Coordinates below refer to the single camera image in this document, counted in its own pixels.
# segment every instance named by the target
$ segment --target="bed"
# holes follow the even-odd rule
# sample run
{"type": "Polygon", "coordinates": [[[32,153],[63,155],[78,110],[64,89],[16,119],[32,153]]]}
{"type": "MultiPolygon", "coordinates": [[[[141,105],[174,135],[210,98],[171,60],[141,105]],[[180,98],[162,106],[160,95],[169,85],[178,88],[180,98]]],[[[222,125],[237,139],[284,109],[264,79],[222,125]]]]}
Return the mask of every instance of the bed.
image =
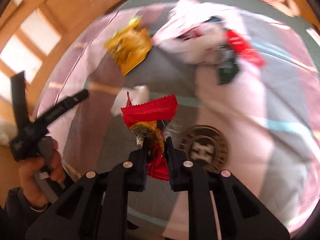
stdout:
{"type": "MultiPolygon", "coordinates": [[[[153,35],[179,0],[128,0],[94,21],[56,65],[34,114],[82,88],[90,97],[49,128],[70,176],[105,172],[137,148],[122,117],[110,109],[121,88],[147,85],[150,99],[175,94],[178,112],[166,130],[176,147],[196,125],[219,129],[230,143],[225,168],[264,203],[290,232],[318,202],[320,47],[310,24],[258,0],[198,0],[216,3],[243,22],[243,35],[267,61],[260,69],[240,60],[241,72],[217,86],[211,66],[186,65],[153,47],[123,77],[103,43],[136,15],[153,35]]],[[[172,239],[188,238],[187,193],[148,177],[143,193],[129,193],[128,220],[172,239]]]]}

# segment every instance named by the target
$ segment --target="crumpled yellow package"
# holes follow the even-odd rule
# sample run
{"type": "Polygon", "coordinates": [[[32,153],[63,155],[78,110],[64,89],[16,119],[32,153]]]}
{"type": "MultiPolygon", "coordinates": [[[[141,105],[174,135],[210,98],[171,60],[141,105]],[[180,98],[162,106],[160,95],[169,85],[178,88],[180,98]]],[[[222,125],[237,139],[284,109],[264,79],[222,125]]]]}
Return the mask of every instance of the crumpled yellow package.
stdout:
{"type": "Polygon", "coordinates": [[[135,17],[103,47],[109,51],[125,76],[146,58],[152,42],[148,30],[141,29],[141,17],[135,17]]]}

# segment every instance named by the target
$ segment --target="round logo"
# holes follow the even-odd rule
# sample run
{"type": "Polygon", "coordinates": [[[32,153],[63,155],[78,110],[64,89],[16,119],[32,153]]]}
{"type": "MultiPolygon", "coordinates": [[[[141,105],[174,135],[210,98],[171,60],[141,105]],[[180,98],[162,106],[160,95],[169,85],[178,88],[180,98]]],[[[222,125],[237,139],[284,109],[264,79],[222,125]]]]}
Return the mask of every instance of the round logo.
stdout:
{"type": "Polygon", "coordinates": [[[228,147],[223,133],[208,125],[196,125],[187,129],[179,145],[188,159],[211,172],[219,172],[223,168],[228,157],[228,147]]]}

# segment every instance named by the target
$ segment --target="hand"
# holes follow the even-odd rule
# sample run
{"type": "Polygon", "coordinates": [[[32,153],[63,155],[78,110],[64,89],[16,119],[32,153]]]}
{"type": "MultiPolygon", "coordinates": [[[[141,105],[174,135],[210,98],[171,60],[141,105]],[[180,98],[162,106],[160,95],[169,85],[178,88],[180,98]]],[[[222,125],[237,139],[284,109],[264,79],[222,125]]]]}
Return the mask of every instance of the hand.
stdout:
{"type": "MultiPolygon", "coordinates": [[[[52,159],[50,160],[50,166],[52,172],[50,179],[61,184],[66,176],[62,167],[60,154],[57,152],[58,143],[56,140],[52,140],[52,148],[54,150],[52,159]]],[[[21,162],[19,167],[19,180],[22,188],[23,195],[29,202],[30,206],[36,209],[41,209],[49,201],[34,181],[32,175],[35,171],[44,166],[44,159],[41,157],[28,158],[21,162]]]]}

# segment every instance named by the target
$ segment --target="red package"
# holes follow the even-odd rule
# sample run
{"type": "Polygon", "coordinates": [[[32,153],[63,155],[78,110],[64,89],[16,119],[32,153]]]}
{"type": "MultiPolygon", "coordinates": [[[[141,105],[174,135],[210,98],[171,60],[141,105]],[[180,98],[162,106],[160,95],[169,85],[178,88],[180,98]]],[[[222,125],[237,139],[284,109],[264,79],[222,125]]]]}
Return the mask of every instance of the red package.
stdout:
{"type": "Polygon", "coordinates": [[[150,156],[147,174],[155,179],[169,181],[166,160],[163,156],[163,131],[175,116],[178,103],[175,95],[159,98],[142,105],[131,105],[128,95],[127,106],[121,108],[123,121],[142,145],[148,139],[150,156]]]}
{"type": "Polygon", "coordinates": [[[227,30],[226,36],[230,47],[244,60],[247,60],[260,68],[262,68],[266,64],[264,59],[253,49],[253,47],[247,41],[240,37],[239,34],[234,32],[233,30],[227,30]]]}

